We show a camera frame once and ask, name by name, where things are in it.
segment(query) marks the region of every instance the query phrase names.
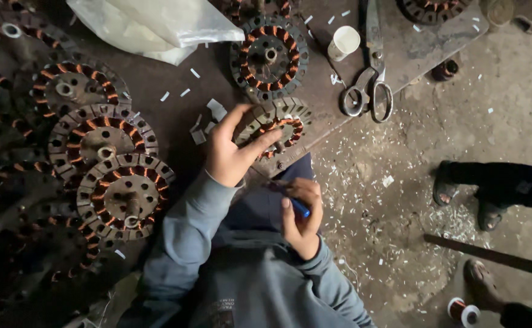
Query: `dirty floor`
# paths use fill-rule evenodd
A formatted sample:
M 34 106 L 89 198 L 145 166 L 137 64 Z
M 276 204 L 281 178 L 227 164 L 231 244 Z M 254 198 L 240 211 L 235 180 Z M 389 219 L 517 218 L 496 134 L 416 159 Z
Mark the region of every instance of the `dirty floor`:
M 507 26 L 454 59 L 453 80 L 424 77 L 396 95 L 388 123 L 353 120 L 313 150 L 323 235 L 380 328 L 452 327 L 445 307 L 465 296 L 465 257 L 424 243 L 424 232 L 532 259 L 531 208 L 512 207 L 496 231 L 479 232 L 475 188 L 439 208 L 430 176 L 443 159 L 532 165 L 532 36 Z M 503 297 L 532 306 L 531 274 L 486 264 Z M 116 292 L 133 294 L 135 282 Z M 114 297 L 100 325 L 114 327 L 129 301 Z M 500 327 L 499 316 L 484 313 L 480 326 Z

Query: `black trousers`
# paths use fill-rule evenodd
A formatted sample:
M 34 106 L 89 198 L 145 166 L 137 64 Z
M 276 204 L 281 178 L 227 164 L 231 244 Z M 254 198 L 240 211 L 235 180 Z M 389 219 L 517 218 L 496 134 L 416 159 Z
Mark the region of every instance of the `black trousers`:
M 290 165 L 273 180 L 291 181 L 297 177 L 313 179 L 310 153 Z M 220 229 L 280 232 L 282 228 L 280 202 L 282 202 L 282 194 L 266 187 L 251 190 L 230 207 L 225 219 L 221 222 Z
M 508 303 L 501 313 L 505 328 L 532 328 L 532 308 L 519 303 Z
M 456 184 L 476 184 L 476 197 L 499 208 L 532 207 L 532 166 L 515 163 L 450 163 L 445 174 Z

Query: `person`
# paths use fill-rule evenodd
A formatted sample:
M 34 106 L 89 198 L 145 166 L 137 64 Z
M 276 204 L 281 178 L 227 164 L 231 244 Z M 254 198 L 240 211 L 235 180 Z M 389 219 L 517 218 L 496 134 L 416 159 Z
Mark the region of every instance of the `person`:
M 443 160 L 436 171 L 432 194 L 446 206 L 459 184 L 479 186 L 477 221 L 483 231 L 494 230 L 512 205 L 532 207 L 532 166 L 515 163 L 459 163 Z
M 249 167 L 282 137 L 270 131 L 239 149 L 233 132 L 250 108 L 237 106 L 211 131 L 205 169 L 164 217 L 139 295 L 118 327 L 376 328 L 317 233 L 323 207 L 316 182 L 296 177 L 286 185 L 289 197 L 308 206 L 308 218 L 268 190 L 228 214 Z M 311 170 L 306 159 L 298 167 Z M 301 174 L 309 175 L 293 165 L 281 177 Z
M 481 261 L 466 261 L 464 279 L 476 307 L 500 314 L 503 327 L 532 328 L 532 308 L 520 303 L 505 302 L 497 291 L 493 275 Z

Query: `white paper cup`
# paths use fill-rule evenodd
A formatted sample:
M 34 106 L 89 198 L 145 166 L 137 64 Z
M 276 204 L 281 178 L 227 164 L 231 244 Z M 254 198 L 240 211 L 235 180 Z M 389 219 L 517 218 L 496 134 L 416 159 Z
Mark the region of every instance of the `white paper cup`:
M 359 48 L 361 37 L 356 29 L 350 26 L 342 26 L 335 31 L 333 41 L 329 44 L 329 58 L 334 61 L 342 61 L 348 54 Z

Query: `white plastic bag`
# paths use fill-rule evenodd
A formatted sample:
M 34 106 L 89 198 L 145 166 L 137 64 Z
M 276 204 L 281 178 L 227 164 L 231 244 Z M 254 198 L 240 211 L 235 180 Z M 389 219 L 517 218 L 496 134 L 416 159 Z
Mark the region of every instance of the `white plastic bag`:
M 243 41 L 207 0 L 67 0 L 102 40 L 129 53 L 179 65 L 199 43 Z

